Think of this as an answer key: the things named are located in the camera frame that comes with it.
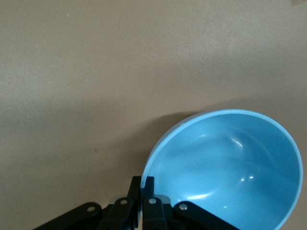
light blue bowl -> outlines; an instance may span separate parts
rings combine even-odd
[[[290,134],[267,116],[222,110],[191,116],[154,147],[142,176],[174,206],[191,201],[241,230],[277,230],[293,211],[303,166]]]

bowl rim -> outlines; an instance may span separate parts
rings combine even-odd
[[[148,160],[146,162],[145,165],[145,169],[143,171],[143,175],[142,175],[142,181],[144,182],[145,177],[148,175],[148,171],[152,165],[152,163],[154,162],[154,159],[157,157],[158,153],[160,152],[160,150],[175,136],[177,135],[179,132],[181,132],[182,130],[184,130],[185,128],[201,121],[204,119],[208,119],[214,116],[220,116],[220,115],[249,115],[249,116],[254,116],[257,118],[260,118],[262,120],[265,120],[269,123],[271,123],[272,125],[274,125],[276,128],[278,128],[286,137],[287,139],[290,141],[291,145],[293,146],[293,149],[295,151],[296,154],[296,158],[297,158],[297,163],[298,163],[298,167],[299,167],[299,184],[298,184],[298,188],[297,188],[297,192],[294,198],[294,201],[291,205],[291,207],[289,208],[287,214],[284,216],[283,220],[276,226],[275,230],[279,229],[286,221],[287,219],[290,217],[291,213],[293,212],[299,196],[300,196],[300,192],[302,190],[302,185],[303,185],[303,163],[302,163],[302,158],[298,149],[297,144],[295,143],[294,139],[292,138],[292,136],[290,135],[290,133],[282,126],[280,125],[278,122],[276,122],[275,120],[271,119],[270,117],[260,114],[258,112],[254,112],[254,111],[250,111],[250,110],[243,110],[243,109],[225,109],[225,110],[218,110],[218,111],[213,111],[213,112],[201,112],[201,113],[197,113],[194,114],[192,116],[189,116],[185,119],[183,119],[182,121],[178,122],[177,124],[175,124],[174,126],[172,126],[159,140],[158,142],[155,144],[153,150],[151,151]]]

blue bowl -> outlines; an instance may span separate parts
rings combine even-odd
[[[277,230],[293,211],[303,165],[290,134],[246,110],[196,114],[154,147],[142,176],[174,206],[194,204],[241,230]]]

